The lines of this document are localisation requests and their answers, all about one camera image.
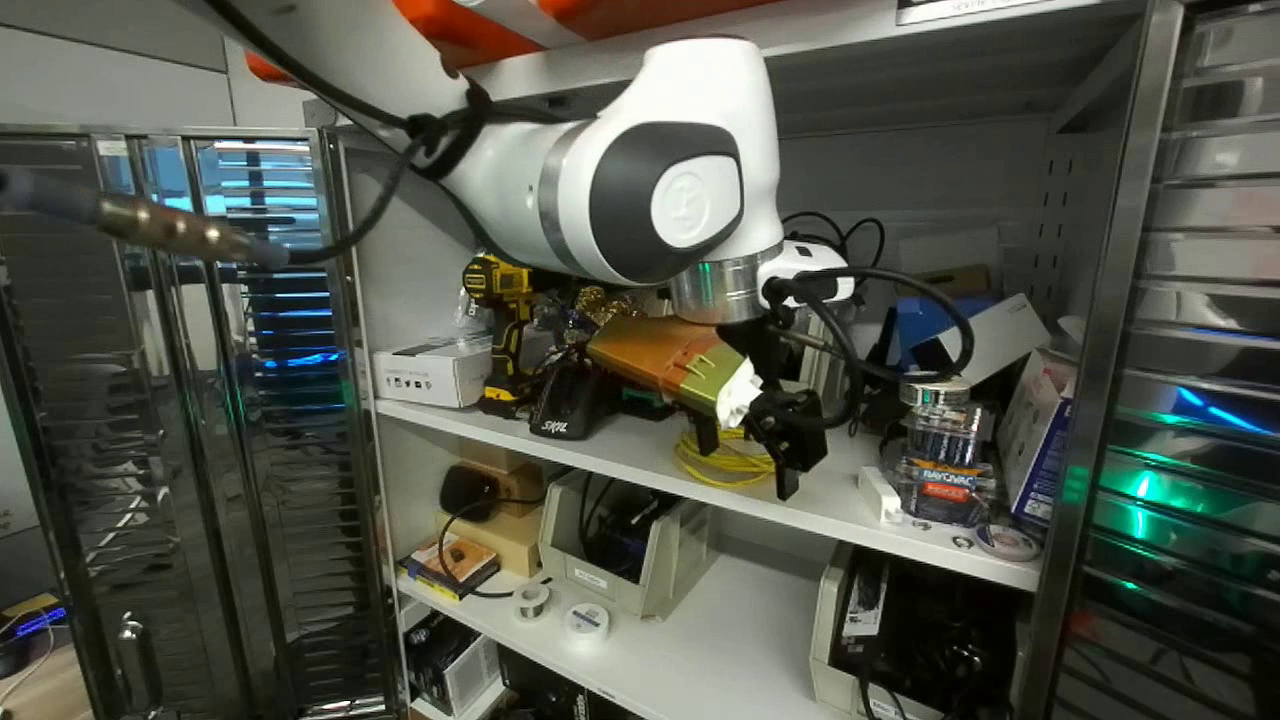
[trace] metal grating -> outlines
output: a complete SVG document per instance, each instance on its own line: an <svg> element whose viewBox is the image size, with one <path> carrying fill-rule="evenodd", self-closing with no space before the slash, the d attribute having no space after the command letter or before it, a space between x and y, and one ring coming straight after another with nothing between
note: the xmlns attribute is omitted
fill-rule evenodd
<svg viewBox="0 0 1280 720"><path fill-rule="evenodd" d="M0 163L99 181L88 134L5 134ZM206 593L216 556L188 513L193 455L171 427L174 389L144 363L123 283L123 266L144 271L144 257L43 216L0 216L0 257L5 340L43 455L35 492L77 589L99 712L238 707L238 677L211 672L229 666L231 639L218 594ZM141 622L137 639L118 635L123 616Z"/></svg>
<svg viewBox="0 0 1280 720"><path fill-rule="evenodd" d="M1189 49L1055 715L1280 715L1280 4Z"/></svg>
<svg viewBox="0 0 1280 720"><path fill-rule="evenodd" d="M321 247L309 140L188 140L197 203L269 243ZM389 606L373 552L373 467L338 319L337 266L218 271L229 363L262 516L291 707L383 697Z"/></svg>

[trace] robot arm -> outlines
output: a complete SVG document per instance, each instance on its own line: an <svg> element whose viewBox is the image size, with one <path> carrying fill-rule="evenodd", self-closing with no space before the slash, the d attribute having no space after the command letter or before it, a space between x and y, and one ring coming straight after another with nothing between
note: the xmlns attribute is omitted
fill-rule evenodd
<svg viewBox="0 0 1280 720"><path fill-rule="evenodd" d="M433 154L422 176L479 220L492 253L600 283L673 283L684 319L759 324L754 349L725 330L745 356L776 344L764 301L772 275L843 266L825 243L782 243L772 87L759 49L745 40L661 42L600 116L528 125L488 119L485 93L446 75L389 0L200 0L197 7L294 78L316 78L316 93L354 119L401 126L404 163L422 148ZM174 257L286 262L279 247L218 220L64 187L25 167L0 167L5 203L84 220ZM759 399L745 403L745 423L754 423L752 436L772 448L780 472L795 477L825 455L810 403L790 403L767 376Z"/></svg>

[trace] power drill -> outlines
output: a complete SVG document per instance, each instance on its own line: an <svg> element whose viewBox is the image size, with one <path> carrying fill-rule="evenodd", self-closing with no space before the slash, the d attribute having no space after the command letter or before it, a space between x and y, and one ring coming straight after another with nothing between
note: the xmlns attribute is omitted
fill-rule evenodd
<svg viewBox="0 0 1280 720"><path fill-rule="evenodd" d="M464 292L497 317L492 372L479 389L479 412L517 414L530 394L530 376L519 366L525 324L535 310L535 292L552 283L549 271L506 262L497 257L474 257L464 266Z"/></svg>

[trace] shelf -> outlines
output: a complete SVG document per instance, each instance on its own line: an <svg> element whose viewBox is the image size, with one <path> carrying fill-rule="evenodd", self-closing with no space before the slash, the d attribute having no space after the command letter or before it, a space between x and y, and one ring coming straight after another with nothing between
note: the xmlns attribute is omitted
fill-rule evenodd
<svg viewBox="0 0 1280 720"><path fill-rule="evenodd" d="M401 593L646 720L838 715L807 691L817 582L736 556L720 556L667 620L640 622L610 611L600 642L562 635L560 616L576 601L562 589L552 589L539 620L519 620L517 601L442 601L406 577Z"/></svg>
<svg viewBox="0 0 1280 720"><path fill-rule="evenodd" d="M406 707L414 712L414 715L422 715L422 720L479 720L485 712L492 712L492 704L497 698L504 698L504 683L492 683L467 712L460 712L460 715L446 715L446 712L439 712L435 704L429 704L429 698L411 698Z"/></svg>
<svg viewBox="0 0 1280 720"><path fill-rule="evenodd" d="M631 37L592 40L549 49L530 56L512 56L488 69L470 69L497 99L549 97L549 93L578 93L600 85L631 78L644 49L678 37L745 37L764 49L772 58L838 53L858 42L883 42L902 37L934 37L947 27L998 27L998 20L1070 20L1070 11L1122 11L1111 0L966 0L966 11L939 20L907 20L899 23L894 0L780 0L746 11L688 20L673 27L646 27Z"/></svg>
<svg viewBox="0 0 1280 720"><path fill-rule="evenodd" d="M474 442L535 455L549 464L629 480L667 494L688 494L695 504L798 526L838 544L858 544L889 556L934 565L986 582L1005 582L1020 593L1034 593L1039 582L1039 565L1014 565L984 548L959 548L947 533L878 524L874 506L866 506L858 492L858 472L874 467L874 455L878 455L874 439L847 439L843 430L833 430L827 459L807 477L798 477L798 492L790 501L776 501L772 486L725 492L725 486L707 486L678 477L673 464L673 448L676 448L676 436L684 430L684 421L646 423L631 414L610 414L592 439L549 439L549 436L530 436L528 423L479 414L479 412L446 412L446 409L418 409L418 403L397 403L397 399L377 399L377 412L401 423L414 423L442 436L464 436Z"/></svg>

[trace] ceiling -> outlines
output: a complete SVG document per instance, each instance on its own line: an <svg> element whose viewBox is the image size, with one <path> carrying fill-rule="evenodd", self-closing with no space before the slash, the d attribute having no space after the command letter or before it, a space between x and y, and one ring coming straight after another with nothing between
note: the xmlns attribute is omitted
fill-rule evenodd
<svg viewBox="0 0 1280 720"><path fill-rule="evenodd" d="M0 0L0 27L222 72L222 37L178 0Z"/></svg>

